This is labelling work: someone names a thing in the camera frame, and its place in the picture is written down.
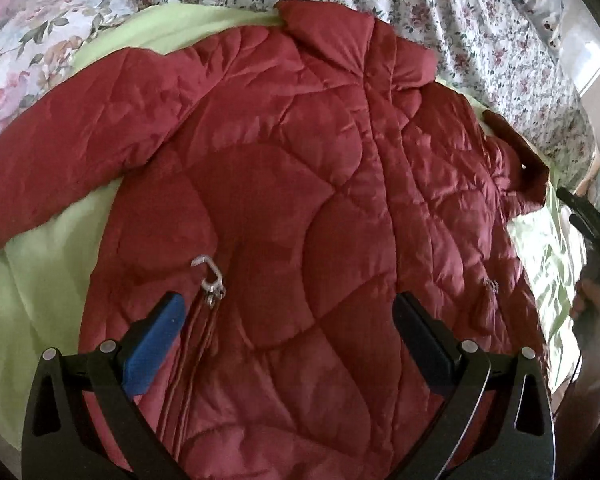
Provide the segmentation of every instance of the metal zipper pull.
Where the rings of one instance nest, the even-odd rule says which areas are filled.
[[[211,256],[207,256],[206,254],[200,254],[193,259],[191,262],[191,267],[197,267],[201,264],[207,264],[209,269],[216,275],[216,280],[213,283],[209,283],[207,280],[202,280],[202,290],[206,293],[205,303],[209,306],[209,308],[213,309],[216,306],[216,303],[226,294],[226,288],[222,284],[222,272],[216,266],[216,263],[213,261]]]

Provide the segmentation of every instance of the red puffer jacket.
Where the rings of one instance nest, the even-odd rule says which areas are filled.
[[[139,405],[192,478],[382,479],[440,405],[396,292],[543,355],[506,222],[544,183],[433,82],[432,52],[338,5],[278,9],[286,27],[112,54],[23,114],[0,137],[0,247],[125,173],[80,349],[176,290],[187,322]],[[225,276],[213,311],[202,253]]]

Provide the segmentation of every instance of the blue gripper pad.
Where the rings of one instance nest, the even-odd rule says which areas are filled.
[[[149,389],[182,330],[185,317],[184,298],[168,292],[149,317],[139,322],[147,323],[147,326],[142,327],[141,339],[122,363],[122,389],[129,397],[143,395]]]

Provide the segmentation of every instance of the light green fabric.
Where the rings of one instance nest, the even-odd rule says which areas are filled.
[[[280,23],[275,13],[187,4],[150,7],[83,46],[74,68],[81,70],[125,46],[166,54],[229,27]],[[480,117],[484,107],[470,101]],[[48,346],[64,353],[77,349],[89,276],[119,186],[117,180],[93,191],[43,226],[10,240],[0,251],[0,434],[15,447],[20,447],[29,387],[40,353]],[[533,217],[516,219],[509,228],[539,298],[554,366],[571,345],[564,325],[558,326],[573,291],[573,273],[555,221],[553,189],[548,197],[547,208]]]

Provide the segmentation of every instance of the silver screw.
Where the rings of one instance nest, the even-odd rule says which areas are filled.
[[[107,339],[106,341],[103,341],[102,343],[100,343],[100,351],[103,354],[109,354],[109,353],[113,352],[115,349],[116,349],[116,342],[111,339]]]
[[[524,357],[526,357],[527,359],[535,359],[536,358],[536,353],[534,352],[534,350],[532,348],[529,348],[528,346],[525,346],[522,349],[522,355]]]
[[[475,354],[478,351],[478,344],[470,339],[465,339],[461,344],[462,350],[468,354]]]
[[[55,348],[47,348],[44,352],[42,352],[42,358],[45,361],[51,361],[54,357],[56,357],[56,349]]]

